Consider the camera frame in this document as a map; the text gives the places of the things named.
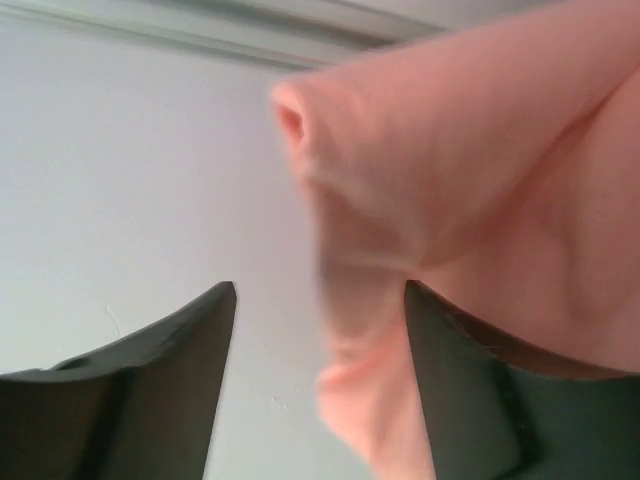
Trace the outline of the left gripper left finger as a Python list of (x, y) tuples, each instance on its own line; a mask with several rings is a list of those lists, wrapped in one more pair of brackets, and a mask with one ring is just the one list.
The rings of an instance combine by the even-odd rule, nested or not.
[(235, 311), (222, 282), (102, 348), (3, 375), (2, 477), (202, 479)]

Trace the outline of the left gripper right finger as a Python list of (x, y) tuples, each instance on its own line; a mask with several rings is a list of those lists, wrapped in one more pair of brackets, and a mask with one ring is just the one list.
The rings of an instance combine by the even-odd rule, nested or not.
[(553, 375), (522, 345), (418, 282), (405, 312), (439, 479), (636, 479), (639, 377)]

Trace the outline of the pink t shirt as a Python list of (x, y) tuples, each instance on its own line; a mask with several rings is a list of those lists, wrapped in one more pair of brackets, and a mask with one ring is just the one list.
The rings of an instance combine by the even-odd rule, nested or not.
[(639, 5), (563, 1), (281, 84), (330, 361), (320, 412), (380, 479), (431, 479), (417, 280), (539, 352), (639, 369)]

